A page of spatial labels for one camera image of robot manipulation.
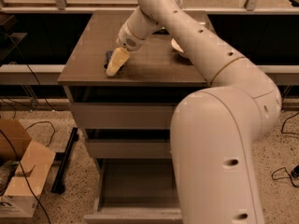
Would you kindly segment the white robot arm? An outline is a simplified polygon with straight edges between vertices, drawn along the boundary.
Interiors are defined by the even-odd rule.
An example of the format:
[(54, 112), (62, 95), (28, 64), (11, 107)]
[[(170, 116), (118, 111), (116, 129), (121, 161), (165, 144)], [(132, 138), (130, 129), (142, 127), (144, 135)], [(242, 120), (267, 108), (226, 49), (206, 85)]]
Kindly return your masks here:
[(209, 85), (185, 97), (171, 120), (171, 157), (183, 224), (264, 224), (251, 146), (278, 120), (277, 85), (185, 13), (181, 0), (137, 2), (119, 31), (107, 74), (115, 75), (130, 52), (165, 28)]

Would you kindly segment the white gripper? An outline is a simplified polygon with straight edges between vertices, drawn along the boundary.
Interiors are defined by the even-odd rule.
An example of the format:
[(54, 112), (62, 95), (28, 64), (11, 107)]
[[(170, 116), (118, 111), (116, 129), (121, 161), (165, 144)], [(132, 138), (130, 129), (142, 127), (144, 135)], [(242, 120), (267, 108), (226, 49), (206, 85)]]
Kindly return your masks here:
[(131, 25), (128, 21), (121, 27), (117, 37), (117, 44), (122, 48), (116, 48), (113, 51), (106, 70), (108, 76), (116, 75), (129, 59), (129, 51), (137, 51), (143, 46), (145, 35), (145, 29), (139, 25)]

